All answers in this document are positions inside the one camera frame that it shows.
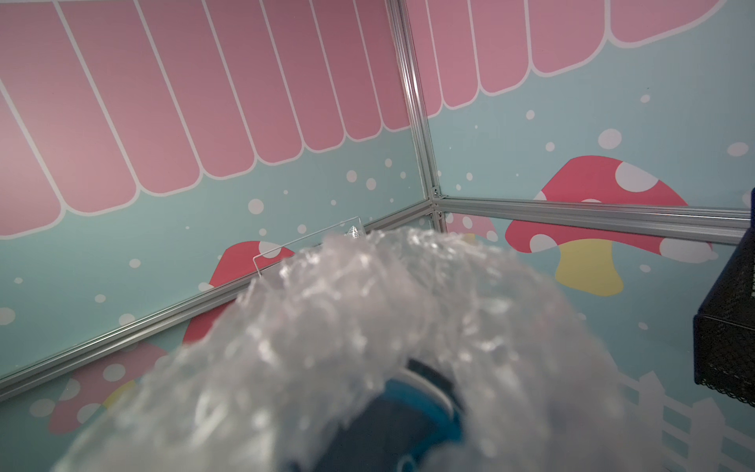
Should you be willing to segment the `clear bubble wrap sheet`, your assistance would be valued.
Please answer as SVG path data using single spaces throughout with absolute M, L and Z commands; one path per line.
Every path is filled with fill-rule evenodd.
M 617 369 L 513 253 L 416 228 L 334 236 L 254 281 L 84 430 L 59 471 L 313 471 L 408 361 L 463 439 L 420 471 L 659 471 Z

